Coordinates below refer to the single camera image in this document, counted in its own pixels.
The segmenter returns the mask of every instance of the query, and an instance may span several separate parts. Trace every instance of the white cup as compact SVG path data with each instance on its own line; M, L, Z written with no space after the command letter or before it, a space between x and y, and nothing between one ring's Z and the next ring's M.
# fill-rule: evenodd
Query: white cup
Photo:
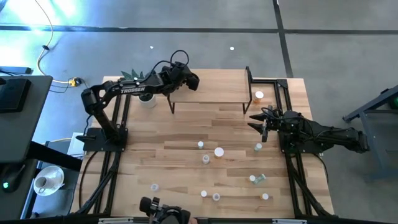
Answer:
M223 157L223 155L224 155L224 149L222 147L217 147L214 150L214 156L216 157L216 159Z
M256 180L256 176L250 175L249 180L250 180L251 182L255 181L255 180Z
M152 95L152 98L147 101L143 101L140 97L138 97L139 102L141 103L141 106L144 108L153 108L156 106L156 96Z
M198 148L199 149L203 149L204 145L205 145L205 143L203 143L203 141L198 142Z
M202 190L202 191L200 192L200 195L201 195L202 197L206 197L206 196L207 196L207 191L206 191L206 190Z
M39 189L39 193L43 193L46 189L54 187L54 182L48 177L39 177L35 180L35 186Z
M262 194L261 195L261 199L263 199L263 200L268 200L269 199L269 196L268 196L268 194Z

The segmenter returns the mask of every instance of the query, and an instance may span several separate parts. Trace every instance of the black metal frame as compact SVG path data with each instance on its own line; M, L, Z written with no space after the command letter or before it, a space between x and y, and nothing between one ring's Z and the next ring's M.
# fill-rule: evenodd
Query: black metal frame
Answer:
M248 112L249 106L250 106L250 104L252 102L252 98L253 98L252 92L251 92L251 83L253 82L253 77L251 75L251 71L248 66L246 66L245 70L246 70L246 73L248 74L248 89L249 89L249 99L250 100L249 100L249 102L247 102L248 105L246 107L244 106L245 103L242 103L243 114L246 114L246 112ZM172 114L174 114L175 102L170 101L170 95L167 95L167 102L169 103L169 107L170 107L170 110L172 111Z
M369 101L365 105L362 105L358 109L343 117L343 120L347 123L351 122L355 118L360 118L364 128L364 132L368 136L368 144L370 150L373 154L373 157L377 160L378 163L378 170L374 174L366 177L368 181L398 176L398 169L394 169L393 167L391 167L392 161L387 154L388 149L377 147L376 141L378 140L376 139L376 135L368 120L368 114L398 113L398 110L377 110L380 106L385 105L391 99L394 99L396 97L398 97L398 85L389 90L383 91L379 96L375 97L375 99Z
M283 88L284 91L284 96L285 96L285 101L286 101L286 108L287 110L292 109L291 101L290 101L290 95L289 95L289 88L287 86L287 80L286 79L253 79L251 80L252 84L272 84L275 90L275 98L276 98L276 104L277 108L282 111L282 102L280 99L280 87ZM126 127L126 121L127 121L127 115L128 115L128 110L129 110L129 102L130 102L130 97L126 97L126 103L124 104L124 111L123 111L123 118L121 122L121 127ZM113 113L113 118L112 121L115 123L116 118L118 115L119 111L119 105L120 105L120 99L116 99L116 104L115 104L115 109ZM260 223L277 223L277 224L283 224L283 223L301 223L301 224L311 224L311 223L322 223L322 224L342 224L342 223L350 223L350 224L360 224L360 223L365 223L365 224L383 224L381 222L372 222L372 221L362 221L362 220L352 220L352 219L346 219L346 218L338 218L337 216L330 215L328 212L326 212L324 209L322 209L322 206L317 202L316 198L312 195L311 191L308 189L306 182L305 182L305 175L303 171L303 163L302 163L302 157L301 153L298 152L295 154L296 156L296 161L297 161L297 167L298 170L293 165L292 162L292 157L290 156L289 153L286 152L285 149L281 148L282 153L285 155L285 160L286 160L286 167L287 167L287 173L289 177L289 185L290 185L290 193L292 196L292 203L293 203L293 209L294 209L294 219L282 219L282 218L199 218L198 223L199 224L224 224L224 223L252 223L252 224L260 224ZM106 175L106 170L108 168L108 162L109 162L109 156L111 152L106 152L106 157L104 158L104 164L101 172L101 179L109 178L108 175ZM121 157L120 152L116 152L115 155L115 161L117 162L116 170L118 169L119 165L119 160ZM29 220L16 220L13 221L13 223L72 223L72 224L79 224L79 223L95 223L97 224L99 220L102 218L111 218L111 208L113 204L113 195L114 195L114 190L116 186L116 178L117 178L117 172L112 176L111 180L111 185L109 188L109 195L108 199L106 202L106 208L103 213L98 213L100 210L100 203L101 203L101 197L96 198L96 207L94 210L93 214L72 214L72 215L67 215L64 217L51 217L51 218L35 218L35 219L29 219ZM297 191L295 187L295 183L298 184L298 186L301 188L303 192L303 197L304 197L304 202L305 202L305 213L303 214L300 210L299 207L299 200L297 197ZM313 209L318 213L319 216L314 216L312 215L312 207ZM133 221L134 222L142 222L142 223L147 223L148 218L146 217L127 217L126 220L128 221Z
M81 160L33 141L30 142L26 158L37 159L75 171L80 171L81 167Z

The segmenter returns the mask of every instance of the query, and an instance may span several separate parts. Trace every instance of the wooden tabletop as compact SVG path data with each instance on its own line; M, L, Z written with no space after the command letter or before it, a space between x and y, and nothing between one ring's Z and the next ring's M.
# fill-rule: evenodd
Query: wooden tabletop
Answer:
M170 94L173 103L249 103L249 80L245 69L191 69L198 75L196 91L183 85Z
M104 81L117 78L104 77ZM293 109L312 119L304 80L287 80ZM252 104L246 115L242 114L241 105L199 103L183 103L178 106L178 113L172 114L162 95L156 96L157 105L151 109L141 107L137 98L132 97L127 119L129 138L121 156L112 216L143 217L145 214L139 211L141 197L156 196L161 203L191 211L193 217L293 217L287 169L277 133L271 131L262 150L254 152L261 137L246 124L249 115L260 113L261 107L276 106L271 85L252 85L253 93L258 90L264 92L264 98L260 105ZM114 99L105 109L109 117L113 108ZM197 148L198 141L205 143L204 149ZM216 147L224 149L221 159L213 157ZM201 161L205 154L210 156L208 165ZM81 170L90 155L85 156ZM82 186L83 203L98 185L103 156L103 152L97 153L88 166ZM333 213L322 163L311 154L303 154L303 164L308 187L324 208ZM250 183L250 175L260 174L267 179L257 185ZM151 184L158 184L160 190L152 192ZM207 191L207 197L201 197L202 190ZM212 201L213 193L221 195L219 202ZM268 200L260 199L263 193L269 195ZM297 193L304 211L301 191ZM77 209L78 190L71 212Z

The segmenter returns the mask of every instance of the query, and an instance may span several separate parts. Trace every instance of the white cable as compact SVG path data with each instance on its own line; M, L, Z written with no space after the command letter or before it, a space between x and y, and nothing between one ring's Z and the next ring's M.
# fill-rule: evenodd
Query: white cable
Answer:
M50 40L47 42L47 45L46 45L46 46L49 46L50 43L51 43L52 37L53 37L53 35L54 35L54 30L53 30L53 27L52 27L52 23L51 23L51 20L50 20L49 16L47 15L47 13L45 13L43 7L39 4L39 2L37 2L37 0L35 0L35 2L36 2L37 5L41 8L41 10L43 11L43 13L44 13L45 16L47 17L47 20L48 20L49 23L50 23L50 27L51 27L51 37L50 37ZM42 69L40 68L40 61L42 60L44 51L46 51L46 50L43 49L42 52L40 53L38 59L37 59L37 68L39 69L39 71L40 71L40 73L41 73L42 75L46 75L46 74L42 71ZM53 79L52 81L53 81L53 82L57 82L57 83L66 83L66 84L69 85L69 82L68 82L68 81L59 81L59 80L54 80L54 79Z

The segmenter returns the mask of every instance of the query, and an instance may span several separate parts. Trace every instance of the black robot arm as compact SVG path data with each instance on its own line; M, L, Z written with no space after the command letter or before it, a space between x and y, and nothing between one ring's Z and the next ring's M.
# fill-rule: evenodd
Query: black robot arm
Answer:
M263 142L267 141L268 131L281 132L280 142L287 152L320 153L334 145L344 146L358 153L369 151L366 135L354 128L323 126L304 118L301 113L286 111L280 114L271 106L262 108L262 112L250 116L252 119L263 121L262 124L248 123L248 125L262 135Z
M94 85L83 91L81 98L86 112L94 116L103 129L105 138L110 141L118 141L120 136L115 124L113 124L104 112L109 102L117 95L151 96L153 94L171 94L183 84L189 89L196 90L199 78L181 62L171 63L170 67L164 66L162 71L154 70L143 80L120 79L117 82L107 81L101 85Z

